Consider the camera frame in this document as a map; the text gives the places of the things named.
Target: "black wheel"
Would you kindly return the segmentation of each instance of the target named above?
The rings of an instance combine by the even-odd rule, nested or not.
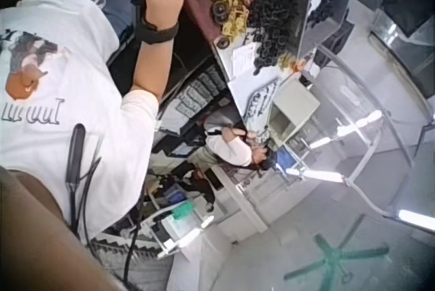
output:
[[[221,39],[219,39],[219,41],[216,44],[216,46],[221,50],[225,50],[229,45],[230,45],[230,40],[228,37],[221,37]]]
[[[217,24],[224,24],[228,20],[228,14],[222,14],[221,16],[213,16]]]
[[[218,1],[213,3],[211,6],[211,11],[213,12],[213,15],[215,17],[220,17],[223,15],[229,15],[230,13],[230,7],[228,6],[227,2],[224,1]]]

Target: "toy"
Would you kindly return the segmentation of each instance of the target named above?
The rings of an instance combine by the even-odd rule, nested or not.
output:
[[[249,0],[214,1],[211,12],[214,21],[222,26],[223,35],[218,42],[218,47],[224,49],[237,35],[246,32]]]

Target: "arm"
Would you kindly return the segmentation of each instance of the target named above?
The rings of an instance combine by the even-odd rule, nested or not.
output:
[[[244,136],[246,135],[246,131],[238,128],[223,128],[222,129],[222,138],[224,138],[224,141],[226,143],[230,143],[234,139],[236,139],[238,136]]]
[[[0,279],[6,290],[125,290],[114,285],[63,221],[2,167],[0,189]]]
[[[246,136],[248,139],[255,139],[257,135],[253,131],[244,131],[239,128],[223,128],[222,129],[222,138],[226,143],[236,139],[239,136]]]
[[[157,26],[158,30],[173,27],[184,0],[146,0],[145,19]],[[133,87],[131,90],[146,90],[160,101],[171,68],[173,41],[147,45],[142,44],[137,59]]]

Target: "plastic bin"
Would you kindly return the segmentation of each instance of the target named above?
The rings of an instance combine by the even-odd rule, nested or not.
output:
[[[332,0],[333,15],[311,28],[310,24],[307,25],[311,0],[297,0],[299,15],[291,22],[292,36],[287,44],[287,50],[296,58],[302,58],[316,45],[323,43],[340,28],[348,3],[349,0]]]

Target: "man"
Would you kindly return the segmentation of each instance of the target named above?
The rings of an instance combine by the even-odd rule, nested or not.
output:
[[[80,177],[101,158],[86,206],[90,238],[139,198],[183,2],[146,0],[138,23],[145,43],[124,98],[105,63],[132,24],[131,0],[22,0],[0,11],[1,165],[71,225],[67,159],[73,128],[83,124]]]
[[[204,121],[204,153],[238,167],[261,165],[267,159],[267,149],[255,142],[256,134],[252,131],[235,128],[234,125],[239,121],[241,117],[234,104],[213,112]]]

